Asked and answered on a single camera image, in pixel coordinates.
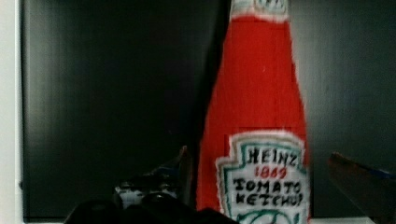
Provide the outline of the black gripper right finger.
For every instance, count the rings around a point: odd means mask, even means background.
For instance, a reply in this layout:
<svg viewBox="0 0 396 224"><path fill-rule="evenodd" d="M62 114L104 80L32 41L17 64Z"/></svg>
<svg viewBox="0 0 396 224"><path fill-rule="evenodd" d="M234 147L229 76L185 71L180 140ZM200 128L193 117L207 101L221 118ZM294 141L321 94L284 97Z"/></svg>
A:
<svg viewBox="0 0 396 224"><path fill-rule="evenodd" d="M375 224L395 224L395 174L358 163L334 152L329 160L333 184Z"/></svg>

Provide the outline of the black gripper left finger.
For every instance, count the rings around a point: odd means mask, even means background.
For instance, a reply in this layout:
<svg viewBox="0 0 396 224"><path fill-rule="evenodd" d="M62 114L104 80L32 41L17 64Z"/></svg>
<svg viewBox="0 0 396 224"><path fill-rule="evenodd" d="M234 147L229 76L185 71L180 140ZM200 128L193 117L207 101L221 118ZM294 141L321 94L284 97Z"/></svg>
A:
<svg viewBox="0 0 396 224"><path fill-rule="evenodd" d="M113 189L113 202L121 209L142 203L151 193L165 193L184 204L191 203L193 156L183 146L179 154L153 170L123 179Z"/></svg>

